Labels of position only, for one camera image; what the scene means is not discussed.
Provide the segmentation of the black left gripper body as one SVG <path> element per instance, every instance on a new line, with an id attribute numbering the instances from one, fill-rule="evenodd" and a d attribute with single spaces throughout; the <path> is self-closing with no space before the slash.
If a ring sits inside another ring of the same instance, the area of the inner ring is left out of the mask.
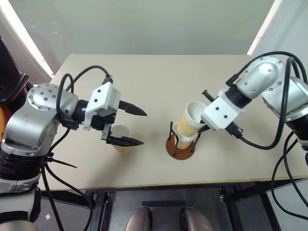
<path id="1" fill-rule="evenodd" d="M 113 124 L 115 122 L 116 114 L 112 113 L 106 116 L 94 115 L 91 120 L 91 128 L 101 131 L 106 124 Z"/>

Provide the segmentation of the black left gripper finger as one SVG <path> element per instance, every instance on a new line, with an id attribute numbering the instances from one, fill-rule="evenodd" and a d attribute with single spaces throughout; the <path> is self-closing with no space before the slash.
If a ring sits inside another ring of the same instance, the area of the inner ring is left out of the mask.
<path id="1" fill-rule="evenodd" d="M 106 141 L 107 144 L 131 147 L 143 145 L 144 142 L 134 139 L 130 136 L 130 130 L 124 125 L 106 124 L 102 130 L 102 140 Z"/>
<path id="2" fill-rule="evenodd" d="M 126 113 L 129 113 L 129 114 L 132 114 L 132 115 L 147 116 L 147 114 L 141 108 L 139 108 L 139 107 L 137 107 L 137 106 L 135 106 L 131 103 L 122 101 L 122 100 L 119 101 L 118 108 L 125 111 Z"/>

